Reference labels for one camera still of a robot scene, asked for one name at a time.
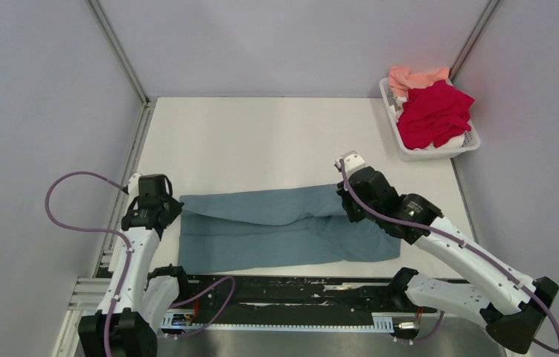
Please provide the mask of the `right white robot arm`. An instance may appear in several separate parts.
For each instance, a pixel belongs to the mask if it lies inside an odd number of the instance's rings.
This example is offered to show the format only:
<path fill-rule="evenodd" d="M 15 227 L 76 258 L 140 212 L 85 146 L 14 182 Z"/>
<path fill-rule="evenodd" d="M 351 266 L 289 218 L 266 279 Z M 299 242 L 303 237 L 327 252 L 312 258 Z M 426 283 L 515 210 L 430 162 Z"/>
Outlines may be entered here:
<path fill-rule="evenodd" d="M 526 354 L 532 344 L 559 354 L 559 322 L 551 306 L 559 292 L 549 277 L 533 278 L 463 234 L 442 210 L 416 193 L 399 194 L 386 177 L 358 158 L 335 163 L 337 194 L 351 222 L 367 219 L 389 236 L 438 258 L 467 286 L 401 268 L 389 289 L 398 310 L 412 305 L 450 313 L 483 327 L 499 345 Z"/>

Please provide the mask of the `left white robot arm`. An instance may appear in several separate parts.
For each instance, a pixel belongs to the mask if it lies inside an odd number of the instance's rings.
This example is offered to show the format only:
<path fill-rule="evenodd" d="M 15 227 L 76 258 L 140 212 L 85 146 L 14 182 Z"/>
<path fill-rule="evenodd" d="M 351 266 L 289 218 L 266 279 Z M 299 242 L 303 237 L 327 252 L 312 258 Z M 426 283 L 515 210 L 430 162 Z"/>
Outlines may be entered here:
<path fill-rule="evenodd" d="M 182 212 L 170 179 L 135 174 L 127 191 L 130 203 L 120 222 L 123 251 L 103 300 L 77 328 L 86 356 L 155 356 L 167 309 L 191 299 L 182 267 L 150 267 L 163 233 Z"/>

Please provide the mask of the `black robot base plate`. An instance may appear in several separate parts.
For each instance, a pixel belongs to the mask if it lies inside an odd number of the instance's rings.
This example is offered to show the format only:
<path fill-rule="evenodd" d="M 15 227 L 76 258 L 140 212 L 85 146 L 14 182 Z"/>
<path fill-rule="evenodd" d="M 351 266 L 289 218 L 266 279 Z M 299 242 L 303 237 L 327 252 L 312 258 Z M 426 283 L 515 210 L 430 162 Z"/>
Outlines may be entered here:
<path fill-rule="evenodd" d="M 166 313 L 205 324 L 198 330 L 162 330 L 187 338 L 219 324 L 367 325 L 371 316 L 389 316 L 394 338 L 417 344 L 423 314 L 392 285 L 393 278 L 282 277 L 187 274 L 187 286 Z"/>

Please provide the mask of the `teal blue t-shirt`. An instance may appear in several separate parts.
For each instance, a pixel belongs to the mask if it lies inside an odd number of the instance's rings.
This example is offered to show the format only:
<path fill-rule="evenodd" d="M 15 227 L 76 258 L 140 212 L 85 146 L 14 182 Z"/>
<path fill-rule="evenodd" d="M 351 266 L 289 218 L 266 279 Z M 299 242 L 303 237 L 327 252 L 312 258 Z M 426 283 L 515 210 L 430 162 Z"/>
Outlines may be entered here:
<path fill-rule="evenodd" d="M 187 195 L 178 264 L 190 273 L 397 259 L 400 240 L 349 221 L 332 184 Z"/>

